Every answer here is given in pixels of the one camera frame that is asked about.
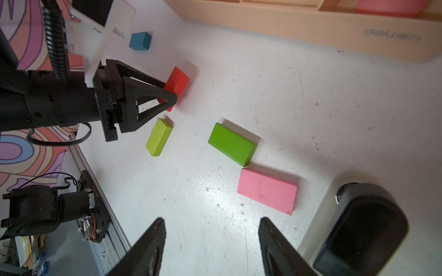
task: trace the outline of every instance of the blue block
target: blue block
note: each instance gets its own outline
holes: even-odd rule
[[[135,51],[149,50],[152,36],[147,32],[135,33],[130,36],[129,47]]]

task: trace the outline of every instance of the white table surface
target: white table surface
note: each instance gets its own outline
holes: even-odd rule
[[[129,2],[132,32],[153,31],[150,49],[113,35],[103,59],[162,81],[177,66],[191,82],[159,115],[174,123],[160,157],[145,149],[156,118],[109,143],[92,123],[80,147],[132,244],[165,219],[161,275],[263,275],[260,218],[297,248],[348,170],[377,177],[410,223],[382,275],[440,275],[442,58],[409,64],[183,21],[161,0]],[[292,216],[236,193],[241,167],[207,143],[224,120],[260,138],[253,168],[300,178]]]

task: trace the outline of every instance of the black plastic part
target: black plastic part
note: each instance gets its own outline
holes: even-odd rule
[[[89,212],[89,194],[86,191],[61,194],[58,202],[61,223],[82,218]]]
[[[69,58],[65,48],[66,33],[63,31],[65,20],[57,4],[57,0],[42,0],[43,26],[48,45],[48,54],[52,70],[57,80],[69,79]]]
[[[106,66],[99,66],[94,87],[106,141],[118,139],[114,124],[120,125],[121,133],[136,131],[172,107],[176,103],[176,94],[164,90],[164,86],[164,82],[118,60],[106,60]],[[157,98],[166,99],[166,102],[139,113],[139,105]]]
[[[94,90],[83,72],[71,72],[66,82],[53,72],[29,71],[34,83],[27,95],[0,88],[0,131],[99,121]]]
[[[114,0],[73,0],[72,7],[104,26]]]
[[[316,276],[269,218],[261,219],[258,237],[266,276]]]
[[[96,229],[99,230],[98,233],[96,233],[95,241],[101,242],[101,240],[106,235],[109,224],[111,223],[111,216],[109,215],[109,212],[107,211],[106,206],[104,205],[104,202],[100,197],[100,194],[97,192],[97,188],[95,187],[95,184],[92,181],[92,178],[87,170],[83,170],[81,172],[80,181],[77,187],[77,191],[81,191],[83,189],[91,189],[94,193],[95,207],[90,210],[90,212],[94,213]],[[89,225],[92,226],[94,223],[93,218],[89,218],[88,221]]]
[[[19,59],[14,53],[9,41],[6,39],[2,29],[0,28],[0,59],[8,65],[17,68],[19,65]]]
[[[107,276],[158,276],[165,242],[164,219],[157,218]]]
[[[0,29],[0,87],[27,94],[32,82],[25,71],[16,70],[19,60]]]
[[[379,196],[351,200],[320,250],[313,267],[324,276],[374,276],[408,232],[402,210]]]
[[[9,199],[9,218],[1,220],[7,227],[0,240],[16,236],[46,234],[60,224],[57,190],[45,185],[31,185],[4,194]]]

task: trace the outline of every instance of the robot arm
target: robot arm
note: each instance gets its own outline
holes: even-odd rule
[[[53,71],[20,71],[18,60],[1,33],[0,131],[101,121],[106,141],[140,128],[173,106],[176,95],[165,83],[120,61],[101,56],[110,35],[125,37],[135,9],[124,0],[73,0],[72,20],[64,22],[56,0],[43,1],[43,23]],[[69,53],[80,54],[84,72],[69,71]],[[138,105],[162,98],[166,101],[142,113]],[[66,146],[38,141],[43,146]]]

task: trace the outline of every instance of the pink block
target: pink block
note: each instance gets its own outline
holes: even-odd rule
[[[263,175],[250,169],[242,169],[238,193],[292,215],[295,205],[296,184]]]

